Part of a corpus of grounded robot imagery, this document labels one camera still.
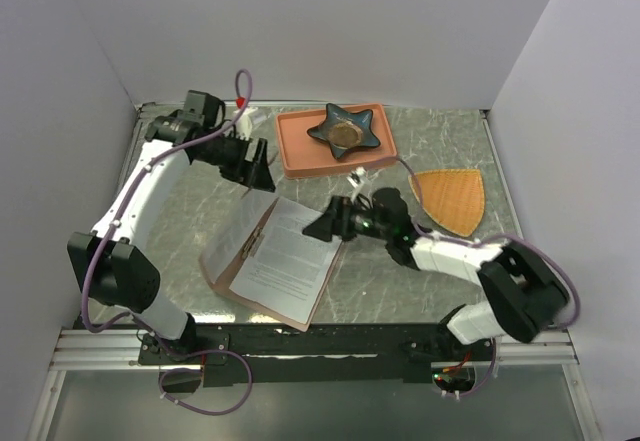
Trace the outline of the metal folder clip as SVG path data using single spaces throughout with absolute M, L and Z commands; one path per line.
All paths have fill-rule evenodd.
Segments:
M 242 261 L 245 261 L 250 256 L 253 256 L 257 249 L 260 247 L 260 244 L 264 237 L 263 230 L 263 227 L 258 226 L 252 231 L 241 249 Z

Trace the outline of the printed white paper sheet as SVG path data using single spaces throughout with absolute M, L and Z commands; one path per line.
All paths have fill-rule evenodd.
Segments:
M 275 193 L 249 190 L 234 205 L 201 253 L 201 270 L 208 283 L 216 283 L 276 200 Z

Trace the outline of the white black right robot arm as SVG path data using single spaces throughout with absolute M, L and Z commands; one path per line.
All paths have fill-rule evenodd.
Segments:
M 381 188 L 370 198 L 334 196 L 302 233 L 323 242 L 381 240 L 400 266 L 480 287 L 483 301 L 457 307 L 442 321 L 437 347 L 448 359 L 463 357 L 475 342 L 504 335 L 529 343 L 570 301 L 559 274 L 533 248 L 509 237 L 473 243 L 424 228 L 396 188 Z

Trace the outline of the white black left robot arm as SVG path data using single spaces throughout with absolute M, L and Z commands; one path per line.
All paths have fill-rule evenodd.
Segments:
M 87 233 L 73 233 L 67 252 L 81 291 L 81 319 L 93 333 L 111 327 L 90 319 L 89 303 L 121 308 L 152 332 L 174 362 L 190 361 L 198 350 L 196 322 L 160 291 L 159 270 L 143 250 L 175 183 L 194 162 L 218 168 L 227 181 L 272 192 L 268 142 L 257 141 L 247 154 L 251 133 L 264 119 L 243 97 L 232 118 L 226 105 L 191 90 L 182 108 L 156 117 L 147 127 L 138 161 L 107 213 Z

